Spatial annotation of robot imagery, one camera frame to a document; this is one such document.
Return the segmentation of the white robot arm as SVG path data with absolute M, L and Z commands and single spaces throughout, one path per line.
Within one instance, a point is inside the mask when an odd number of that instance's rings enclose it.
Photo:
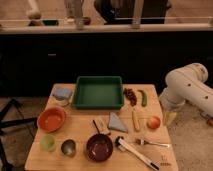
M 166 75 L 166 87 L 159 96 L 165 126 L 172 123 L 186 101 L 201 109 L 208 119 L 213 118 L 213 88 L 205 84 L 207 79 L 208 70 L 200 63 L 174 69 Z

